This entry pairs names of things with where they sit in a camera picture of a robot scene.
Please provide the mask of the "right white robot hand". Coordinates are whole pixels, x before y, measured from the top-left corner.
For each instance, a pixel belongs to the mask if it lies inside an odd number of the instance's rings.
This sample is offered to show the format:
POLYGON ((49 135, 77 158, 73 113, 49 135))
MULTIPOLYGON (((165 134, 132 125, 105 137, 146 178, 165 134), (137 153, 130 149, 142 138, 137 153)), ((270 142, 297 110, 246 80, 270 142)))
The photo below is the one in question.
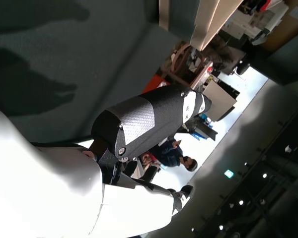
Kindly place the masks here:
POLYGON ((89 148, 31 144, 0 111, 0 238, 129 238, 167 226, 192 186, 172 191, 121 170, 211 100, 169 85, 104 110, 89 148))

